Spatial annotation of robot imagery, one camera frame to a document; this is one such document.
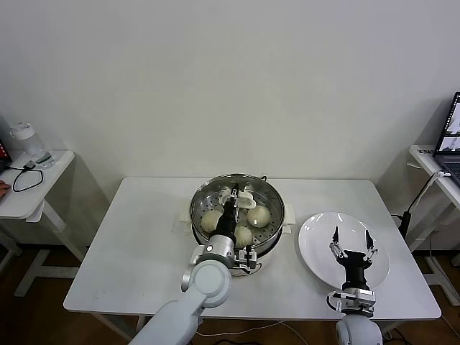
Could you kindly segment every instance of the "white side table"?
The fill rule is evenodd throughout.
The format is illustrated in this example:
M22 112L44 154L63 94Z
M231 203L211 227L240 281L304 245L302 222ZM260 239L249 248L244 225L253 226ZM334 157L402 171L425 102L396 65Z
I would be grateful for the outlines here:
M429 175L441 170L441 167L433 158L434 148L434 146L430 145L413 145L409 150L417 163ZM439 178L436 180L436 184L447 198L434 205L414 229L408 233L405 240L411 252L416 250L436 230L436 227L441 222L451 224L459 217L456 211L456 209L460 208L460 188L458 185L451 178ZM455 287L443 271L438 260L426 257L425 261L433 271L432 274L424 275L427 283L429 285L440 285L450 303L460 305L460 295L456 292Z
M38 222L42 213L48 217L53 229L53 234L80 260L86 254L86 247L79 241L70 239L71 230L67 224L59 217L56 211L45 200L47 193L54 186L58 178L65 171L75 155L72 151L52 151L52 156L55 159L55 165L49 169L43 170L43 183L24 192L15 193L12 190L4 196L0 202L0 224L8 230L9 226L4 219L25 219L30 223ZM29 161L25 153L13 161L12 167L23 167ZM5 181L10 185L13 184L15 177L19 174L16 170L5 170L0 174L0 180ZM39 178L38 172L26 172L18 181L18 187L33 185ZM0 236L0 244L4 245L8 250L8 255L5 259L10 259L12 255L20 255L20 248L9 237L2 234ZM36 256L34 262L30 266L26 275L19 284L15 296L23 297L30 288L36 277L65 277L73 278L78 271L77 267L47 267L42 266L46 257L50 253L49 250L41 250ZM0 263L0 269L6 264L6 260Z

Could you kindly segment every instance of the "table leg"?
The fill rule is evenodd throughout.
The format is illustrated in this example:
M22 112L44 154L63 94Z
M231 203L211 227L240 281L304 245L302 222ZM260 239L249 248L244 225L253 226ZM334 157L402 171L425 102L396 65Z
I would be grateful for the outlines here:
M43 201L43 213L50 220L52 224L53 234L74 254L77 259L83 261L87 249L85 246L75 243L70 239L70 229L67 224L59 217L58 213L51 207L47 201ZM40 217L35 217L34 221L39 221ZM24 297L29 291L32 283L37 277L46 278L67 278L73 279L78 272L78 267L52 267L43 266L46 258L50 254L49 250L40 250L30 265L27 273L22 278L14 295L17 297Z
M55 267L55 266L43 266L46 258L50 254L49 250L40 250L35 257L33 263L29 266L26 274L22 278L20 284L17 286L14 295L16 297L24 297L29 291L35 278L75 278L78 267Z
M403 324L403 321L377 321L376 324L380 327L382 334L385 334Z
M433 271L431 274L423 275L428 285L440 285L444 294L453 306L460 305L460 296L452 285L447 274L443 271L441 265L435 257L425 257L425 261Z
M122 316L98 313L92 313L91 315L128 341L132 340L136 335L134 328L124 322Z
M451 264L453 266L460 266L460 254L457 254L455 257L451 259Z
M137 325L136 325L136 334L141 331L141 329L144 328L146 322L145 322L145 315L139 315L139 318L137 319Z
M0 232L0 245L8 249L5 257L0 262L0 274L3 272L5 267L8 265L9 260L12 259L14 255L17 257L22 254L22 250L16 245L16 242L10 239L7 235Z
M445 198L431 212L428 212L405 238L410 252L416 250L436 230L436 227L455 210L456 206Z
M69 227L46 200L43 213L54 226L54 229L52 230L53 234L72 252L72 254L76 256L77 259L83 261L83 258L88 250L82 244L75 243L75 241L70 239L71 231Z
M16 242L10 239L7 235L0 232L0 244L13 252L14 255L19 256L22 254L22 250L16 245Z

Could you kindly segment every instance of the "white wall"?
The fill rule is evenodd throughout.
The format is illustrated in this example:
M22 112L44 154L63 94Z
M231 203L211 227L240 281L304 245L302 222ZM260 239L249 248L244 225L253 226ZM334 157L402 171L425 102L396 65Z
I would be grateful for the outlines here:
M377 183L459 87L458 13L455 0L3 0L0 113L74 150L109 199L126 175Z

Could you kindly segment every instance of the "water bottle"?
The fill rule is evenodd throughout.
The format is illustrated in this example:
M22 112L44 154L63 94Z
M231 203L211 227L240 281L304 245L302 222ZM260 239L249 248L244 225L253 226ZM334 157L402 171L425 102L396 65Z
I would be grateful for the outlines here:
M50 152L45 149L42 140L40 140L38 134L35 133L34 127L30 124L19 122L11 128L10 134L21 143L24 151L36 165L42 169L48 169L55 164L55 160Z

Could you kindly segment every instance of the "white plate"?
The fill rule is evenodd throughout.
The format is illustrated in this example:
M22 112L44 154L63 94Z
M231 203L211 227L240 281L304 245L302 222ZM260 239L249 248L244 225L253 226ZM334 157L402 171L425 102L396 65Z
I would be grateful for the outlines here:
M319 279L336 289L345 282L345 269L336 261L329 244L339 227L339 244L343 250L367 252L366 229L379 251L372 258L372 266L364 271L367 285L373 289L380 285L390 271L390 259L378 241L378 234L363 222L344 213L325 212L311 216L300 228L298 244L300 254L308 268Z

